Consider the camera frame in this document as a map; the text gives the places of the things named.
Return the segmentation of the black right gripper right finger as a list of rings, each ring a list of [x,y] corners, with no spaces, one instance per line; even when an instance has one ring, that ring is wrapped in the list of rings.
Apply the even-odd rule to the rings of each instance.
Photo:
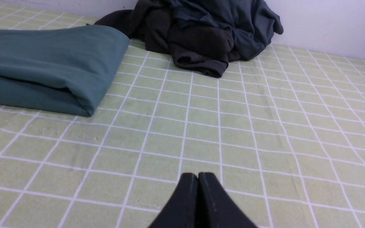
[[[212,172],[198,174],[197,226],[199,228],[256,228],[224,190]]]

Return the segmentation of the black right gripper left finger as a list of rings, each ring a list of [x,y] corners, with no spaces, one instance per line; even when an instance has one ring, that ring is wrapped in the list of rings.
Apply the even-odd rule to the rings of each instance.
[[[168,202],[149,227],[194,228],[197,193],[197,176],[183,173]]]

